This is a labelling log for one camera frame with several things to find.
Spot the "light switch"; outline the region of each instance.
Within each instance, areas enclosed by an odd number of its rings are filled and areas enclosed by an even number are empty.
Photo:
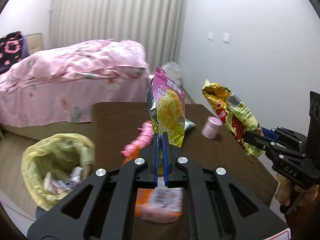
[[[213,40],[213,32],[208,32],[208,40]]]
[[[230,43],[231,35],[229,33],[224,33],[222,41],[225,43]]]

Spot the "pink jar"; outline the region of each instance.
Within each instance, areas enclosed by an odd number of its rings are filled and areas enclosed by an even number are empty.
[[[218,118],[209,116],[207,122],[202,128],[201,133],[203,134],[203,136],[209,139],[214,139],[216,138],[219,129],[222,125],[223,123]]]

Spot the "curtain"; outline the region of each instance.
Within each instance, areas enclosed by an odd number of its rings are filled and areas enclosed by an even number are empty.
[[[186,0],[53,0],[54,48],[82,41],[133,40],[146,48],[150,70],[177,61]]]

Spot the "trash can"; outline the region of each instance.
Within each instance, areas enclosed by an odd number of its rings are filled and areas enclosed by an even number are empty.
[[[82,181],[91,173],[94,163],[94,144],[77,133],[60,133],[28,147],[22,155],[21,174],[31,197],[45,211],[49,211],[64,198],[68,191],[54,195],[44,189],[44,176],[52,176],[63,182],[77,166],[84,168]]]

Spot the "silver screw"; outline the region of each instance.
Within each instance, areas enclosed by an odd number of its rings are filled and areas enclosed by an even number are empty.
[[[105,169],[97,169],[96,170],[96,175],[99,176],[99,177],[102,177],[106,174],[106,170]]]
[[[188,162],[188,159],[186,157],[179,157],[178,158],[178,163],[184,164],[184,163],[187,163],[187,162]]]
[[[219,175],[225,175],[227,173],[227,171],[224,168],[217,168],[216,173]]]
[[[144,158],[136,158],[134,160],[134,163],[137,164],[137,165],[141,165],[145,162]]]

